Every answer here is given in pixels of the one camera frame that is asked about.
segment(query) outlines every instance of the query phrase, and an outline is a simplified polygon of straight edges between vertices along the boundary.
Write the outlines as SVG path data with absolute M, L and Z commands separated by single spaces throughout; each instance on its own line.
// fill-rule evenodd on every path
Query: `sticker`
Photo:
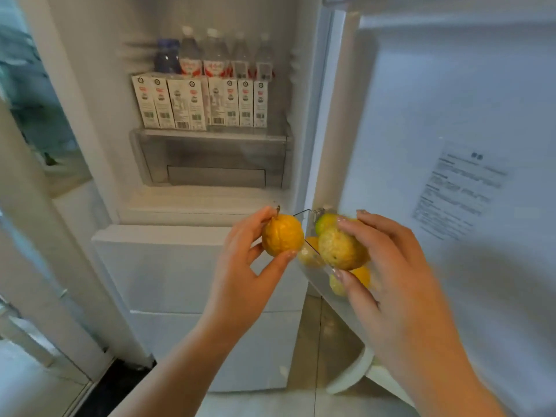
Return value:
M 461 240 L 473 231 L 509 176 L 506 160 L 446 142 L 413 219 L 436 238 Z

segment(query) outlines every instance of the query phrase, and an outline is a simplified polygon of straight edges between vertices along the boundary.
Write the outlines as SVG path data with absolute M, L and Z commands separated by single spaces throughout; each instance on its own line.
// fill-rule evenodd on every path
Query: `blue bottle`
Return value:
M 177 39 L 159 39 L 158 52 L 155 56 L 155 71 L 159 73 L 181 74 L 178 51 L 180 42 Z

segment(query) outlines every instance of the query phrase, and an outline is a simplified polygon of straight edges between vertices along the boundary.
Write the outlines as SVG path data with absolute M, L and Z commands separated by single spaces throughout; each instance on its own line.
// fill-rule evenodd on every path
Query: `fingernail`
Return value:
M 344 274 L 342 273 L 342 271 L 339 271 L 338 269 L 335 269 L 333 271 L 334 277 L 340 281 L 343 282 L 344 281 Z

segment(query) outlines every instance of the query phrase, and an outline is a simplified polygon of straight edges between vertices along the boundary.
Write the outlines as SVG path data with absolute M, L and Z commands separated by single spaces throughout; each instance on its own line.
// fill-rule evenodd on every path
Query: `refrigerator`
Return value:
M 362 208 L 416 234 L 507 408 L 556 413 L 556 0 L 19 2 L 113 221 L 93 238 L 109 289 L 157 360 L 197 322 L 235 222 L 266 204 Z M 271 34 L 267 131 L 142 129 L 129 74 L 182 25 L 242 30 L 252 51 Z M 153 176 L 191 152 L 263 174 Z M 274 156 L 281 179 L 261 177 Z M 286 385 L 307 286 L 290 266 L 213 391 Z

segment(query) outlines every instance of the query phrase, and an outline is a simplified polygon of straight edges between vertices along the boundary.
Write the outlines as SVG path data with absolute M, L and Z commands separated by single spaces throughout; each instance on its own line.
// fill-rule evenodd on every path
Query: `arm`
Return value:
M 372 292 L 351 273 L 339 280 L 377 357 L 426 417 L 503 417 L 476 377 L 448 302 L 406 227 L 366 211 L 339 227 L 365 245 L 379 271 Z
M 193 417 L 220 366 L 259 318 L 295 251 L 275 257 L 256 275 L 250 265 L 263 252 L 251 247 L 276 210 L 267 207 L 235 225 L 216 265 L 197 326 L 110 414 L 110 417 Z

